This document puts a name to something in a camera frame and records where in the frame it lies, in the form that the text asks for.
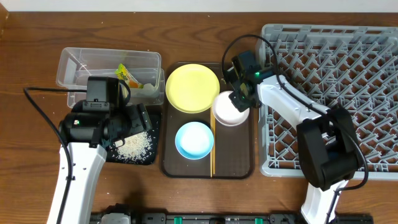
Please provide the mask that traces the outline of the leftover cooked rice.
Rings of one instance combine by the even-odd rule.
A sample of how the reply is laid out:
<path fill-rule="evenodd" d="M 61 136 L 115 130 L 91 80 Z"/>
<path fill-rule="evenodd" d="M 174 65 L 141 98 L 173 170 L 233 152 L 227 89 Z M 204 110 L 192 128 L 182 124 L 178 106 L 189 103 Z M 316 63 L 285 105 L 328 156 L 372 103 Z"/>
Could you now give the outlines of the leftover cooked rice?
<path fill-rule="evenodd" d="M 110 151 L 111 158 L 119 162 L 138 164 L 154 155 L 152 138 L 147 132 L 116 141 L 114 146 Z"/>

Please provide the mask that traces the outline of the white tissue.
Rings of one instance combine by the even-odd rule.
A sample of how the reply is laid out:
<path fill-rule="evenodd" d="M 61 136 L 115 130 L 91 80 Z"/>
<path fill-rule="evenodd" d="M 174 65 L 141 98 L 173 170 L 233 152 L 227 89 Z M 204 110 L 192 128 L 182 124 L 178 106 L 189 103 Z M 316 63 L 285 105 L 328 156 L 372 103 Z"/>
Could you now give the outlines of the white tissue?
<path fill-rule="evenodd" d="M 146 83 L 143 85 L 142 94 L 146 96 L 158 95 L 158 90 L 151 83 Z"/>

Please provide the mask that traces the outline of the green snack wrapper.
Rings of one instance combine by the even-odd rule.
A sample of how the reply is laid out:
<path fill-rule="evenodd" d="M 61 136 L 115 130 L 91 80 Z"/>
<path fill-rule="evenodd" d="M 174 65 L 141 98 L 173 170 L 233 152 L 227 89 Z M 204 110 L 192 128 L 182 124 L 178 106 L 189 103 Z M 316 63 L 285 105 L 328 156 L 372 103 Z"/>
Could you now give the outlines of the green snack wrapper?
<path fill-rule="evenodd" d="M 144 85 L 139 83 L 122 63 L 118 65 L 115 74 L 117 78 L 123 80 L 129 88 L 143 89 L 144 87 Z"/>

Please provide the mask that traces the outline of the yellow plate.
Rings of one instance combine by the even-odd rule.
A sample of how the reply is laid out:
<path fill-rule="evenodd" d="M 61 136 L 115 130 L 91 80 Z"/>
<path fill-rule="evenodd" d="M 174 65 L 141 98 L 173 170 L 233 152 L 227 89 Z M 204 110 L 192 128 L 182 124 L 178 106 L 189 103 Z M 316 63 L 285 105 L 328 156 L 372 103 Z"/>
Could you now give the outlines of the yellow plate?
<path fill-rule="evenodd" d="M 220 93 L 215 72 L 197 63 L 176 68 L 168 77 L 165 93 L 169 103 L 184 113 L 201 113 L 209 109 Z"/>

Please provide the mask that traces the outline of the light blue bowl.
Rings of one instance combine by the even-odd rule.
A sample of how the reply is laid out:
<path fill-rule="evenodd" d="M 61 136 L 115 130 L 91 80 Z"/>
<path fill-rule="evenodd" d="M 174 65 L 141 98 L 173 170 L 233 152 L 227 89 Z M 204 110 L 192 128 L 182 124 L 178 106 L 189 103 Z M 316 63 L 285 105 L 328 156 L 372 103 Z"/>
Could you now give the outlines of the light blue bowl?
<path fill-rule="evenodd" d="M 199 160 L 206 157 L 213 147 L 213 134 L 202 122 L 189 122 L 179 128 L 175 135 L 175 147 L 186 159 Z"/>

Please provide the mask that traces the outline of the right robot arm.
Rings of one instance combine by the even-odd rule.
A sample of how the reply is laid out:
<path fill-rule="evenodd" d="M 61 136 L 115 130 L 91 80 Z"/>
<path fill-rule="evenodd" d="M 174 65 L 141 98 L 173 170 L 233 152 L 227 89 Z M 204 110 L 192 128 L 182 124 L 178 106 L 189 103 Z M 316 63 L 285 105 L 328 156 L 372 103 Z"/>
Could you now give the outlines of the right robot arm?
<path fill-rule="evenodd" d="M 350 113 L 307 98 L 276 68 L 262 68 L 251 51 L 231 62 L 223 76 L 233 87 L 232 104 L 239 111 L 267 105 L 295 129 L 300 168 L 308 180 L 301 214 L 307 223 L 330 223 L 340 193 L 364 165 Z"/>

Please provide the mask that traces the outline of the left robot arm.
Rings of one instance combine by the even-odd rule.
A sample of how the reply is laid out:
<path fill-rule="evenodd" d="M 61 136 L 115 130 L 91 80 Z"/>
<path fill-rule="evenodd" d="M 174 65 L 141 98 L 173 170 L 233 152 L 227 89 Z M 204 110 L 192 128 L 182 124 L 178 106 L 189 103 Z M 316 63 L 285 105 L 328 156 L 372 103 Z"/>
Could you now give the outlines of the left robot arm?
<path fill-rule="evenodd" d="M 60 122 L 60 167 L 48 223 L 88 223 L 108 149 L 151 129 L 146 107 L 130 105 L 124 86 L 117 78 L 89 77 L 86 99 Z"/>

